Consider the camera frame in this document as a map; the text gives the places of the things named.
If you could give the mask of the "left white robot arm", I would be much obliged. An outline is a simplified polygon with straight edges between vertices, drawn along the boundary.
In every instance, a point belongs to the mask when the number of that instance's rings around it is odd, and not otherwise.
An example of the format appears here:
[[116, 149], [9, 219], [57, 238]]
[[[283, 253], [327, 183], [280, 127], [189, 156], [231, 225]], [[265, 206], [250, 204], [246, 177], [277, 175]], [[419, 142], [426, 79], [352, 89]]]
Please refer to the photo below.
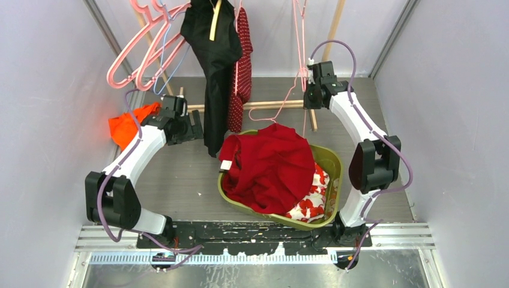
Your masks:
[[189, 111], [183, 95], [163, 95], [161, 100], [154, 111], [141, 118], [129, 112], [134, 125], [130, 143], [101, 172], [86, 176], [85, 200], [89, 221], [149, 234], [154, 243], [166, 248], [175, 240], [173, 221], [143, 208], [135, 186], [161, 148], [203, 139], [203, 129], [199, 111]]

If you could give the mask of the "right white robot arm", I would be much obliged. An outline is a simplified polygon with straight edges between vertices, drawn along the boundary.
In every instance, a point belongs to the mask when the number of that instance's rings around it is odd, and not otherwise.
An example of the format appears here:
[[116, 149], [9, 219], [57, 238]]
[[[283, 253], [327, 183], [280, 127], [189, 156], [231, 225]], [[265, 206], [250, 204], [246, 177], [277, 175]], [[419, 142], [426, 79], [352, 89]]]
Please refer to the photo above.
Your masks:
[[345, 127], [356, 145], [349, 165], [352, 185], [345, 206], [333, 222], [333, 238], [346, 247], [362, 234], [375, 200], [399, 177], [401, 141], [388, 136], [361, 107], [351, 82], [339, 81], [331, 61], [307, 61], [305, 109], [326, 108]]

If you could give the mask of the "red poppy floral skirt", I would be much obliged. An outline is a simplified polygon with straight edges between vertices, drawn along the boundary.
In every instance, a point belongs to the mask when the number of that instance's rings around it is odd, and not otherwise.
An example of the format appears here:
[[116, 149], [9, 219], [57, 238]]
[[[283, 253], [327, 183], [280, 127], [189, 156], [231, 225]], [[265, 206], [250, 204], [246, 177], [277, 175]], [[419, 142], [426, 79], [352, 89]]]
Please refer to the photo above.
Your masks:
[[313, 182], [309, 193], [283, 216], [292, 220], [311, 223], [325, 215], [326, 192], [330, 176], [315, 163]]

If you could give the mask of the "pink hanger of red garment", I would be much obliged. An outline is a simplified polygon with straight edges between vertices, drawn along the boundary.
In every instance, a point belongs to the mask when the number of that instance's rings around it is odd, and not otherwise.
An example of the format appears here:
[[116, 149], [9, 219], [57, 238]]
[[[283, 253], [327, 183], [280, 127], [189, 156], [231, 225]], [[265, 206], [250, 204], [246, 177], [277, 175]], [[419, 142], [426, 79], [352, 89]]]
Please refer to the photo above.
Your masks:
[[[263, 103], [261, 106], [253, 106], [248, 110], [248, 117], [251, 121], [271, 121], [273, 123], [277, 122], [277, 118], [281, 111], [283, 109], [290, 109], [290, 108], [303, 108], [304, 101], [303, 100], [288, 100], [290, 94], [294, 90], [294, 88], [297, 86], [297, 80], [300, 79], [301, 82], [301, 88], [304, 90], [306, 88], [306, 77], [308, 72], [305, 68], [300, 67], [295, 75], [294, 78], [294, 84], [291, 86], [285, 96], [285, 98], [282, 101], [269, 101], [267, 103]], [[262, 110], [262, 109], [276, 109], [276, 114], [269, 118], [254, 118], [251, 113], [254, 110]]]

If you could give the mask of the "plain red garment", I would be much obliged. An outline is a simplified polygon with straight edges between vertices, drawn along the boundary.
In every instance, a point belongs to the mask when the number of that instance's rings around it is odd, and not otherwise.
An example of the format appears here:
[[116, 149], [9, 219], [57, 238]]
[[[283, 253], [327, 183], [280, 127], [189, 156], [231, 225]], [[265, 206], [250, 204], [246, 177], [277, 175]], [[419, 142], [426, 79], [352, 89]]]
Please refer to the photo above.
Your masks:
[[226, 196], [261, 214], [289, 212], [308, 195], [315, 174], [308, 141], [280, 124], [228, 136], [219, 159], [231, 163], [221, 181]]

